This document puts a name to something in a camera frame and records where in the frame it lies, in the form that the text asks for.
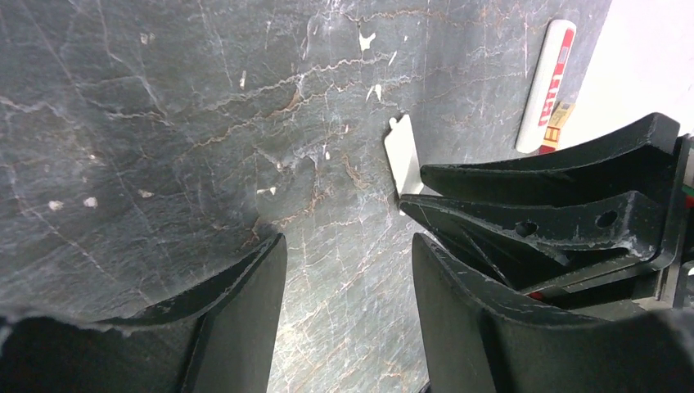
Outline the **red white remote control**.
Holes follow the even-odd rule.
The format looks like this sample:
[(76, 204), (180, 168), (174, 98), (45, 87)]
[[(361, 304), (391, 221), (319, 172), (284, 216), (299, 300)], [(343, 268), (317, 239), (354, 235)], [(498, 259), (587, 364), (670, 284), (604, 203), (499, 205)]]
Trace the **red white remote control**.
[(532, 153), (543, 144), (576, 35), (569, 20), (553, 20), (547, 29), (520, 123), (515, 149)]

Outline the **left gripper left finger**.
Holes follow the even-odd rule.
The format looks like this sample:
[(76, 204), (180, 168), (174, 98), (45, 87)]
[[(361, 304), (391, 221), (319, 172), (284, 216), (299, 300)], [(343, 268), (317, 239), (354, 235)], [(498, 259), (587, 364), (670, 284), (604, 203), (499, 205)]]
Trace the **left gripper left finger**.
[(282, 234), (129, 318), (1, 312), (4, 392), (264, 392), (287, 244)]

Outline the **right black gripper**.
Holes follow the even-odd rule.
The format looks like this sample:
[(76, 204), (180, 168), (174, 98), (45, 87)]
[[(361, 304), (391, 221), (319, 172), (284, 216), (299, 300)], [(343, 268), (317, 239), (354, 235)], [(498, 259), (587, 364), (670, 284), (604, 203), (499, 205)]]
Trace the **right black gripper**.
[(424, 165), (442, 197), (405, 195), (399, 208), (464, 264), (546, 304), (691, 308), (693, 136), (679, 128), (652, 113), (548, 154)]

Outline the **long white remote cover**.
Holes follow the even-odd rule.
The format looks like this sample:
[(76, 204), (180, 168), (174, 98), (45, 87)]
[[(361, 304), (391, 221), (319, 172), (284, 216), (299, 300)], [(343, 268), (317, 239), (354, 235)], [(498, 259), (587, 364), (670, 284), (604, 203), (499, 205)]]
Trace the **long white remote cover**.
[(421, 180), (411, 116), (404, 114), (399, 119), (390, 118), (389, 126), (384, 147), (399, 200), (404, 194), (419, 194), (424, 183)]

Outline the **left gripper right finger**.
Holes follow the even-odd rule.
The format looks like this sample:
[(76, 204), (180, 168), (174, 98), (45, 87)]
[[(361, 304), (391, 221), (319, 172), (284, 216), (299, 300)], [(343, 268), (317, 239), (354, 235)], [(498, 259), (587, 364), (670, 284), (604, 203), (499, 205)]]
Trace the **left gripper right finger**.
[(412, 271), (433, 392), (690, 392), (693, 313), (606, 321), (546, 305), (428, 236)]

